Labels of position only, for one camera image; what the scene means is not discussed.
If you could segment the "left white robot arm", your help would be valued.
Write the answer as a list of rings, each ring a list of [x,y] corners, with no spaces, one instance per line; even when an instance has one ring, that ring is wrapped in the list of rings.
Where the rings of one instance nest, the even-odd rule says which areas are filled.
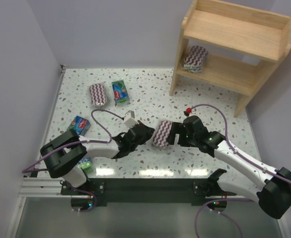
[[[79,136],[75,130],[66,131],[40,149],[40,154],[51,178],[63,178],[72,187],[78,188],[87,183],[86,173],[77,164],[84,157],[120,159],[145,144],[155,129],[138,121],[127,132],[111,138],[110,142],[89,140]]]

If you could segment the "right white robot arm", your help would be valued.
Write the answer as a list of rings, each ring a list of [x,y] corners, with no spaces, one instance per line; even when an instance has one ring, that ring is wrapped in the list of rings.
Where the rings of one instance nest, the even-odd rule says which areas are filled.
[[[198,148],[202,153],[230,165],[254,184],[253,188],[249,188],[241,182],[219,178],[221,190],[249,198],[275,219],[280,219],[291,207],[291,171],[263,164],[230,145],[221,133],[208,131],[198,116],[187,117],[182,123],[167,122],[161,131],[168,145],[175,144],[175,136],[178,135],[178,145]]]

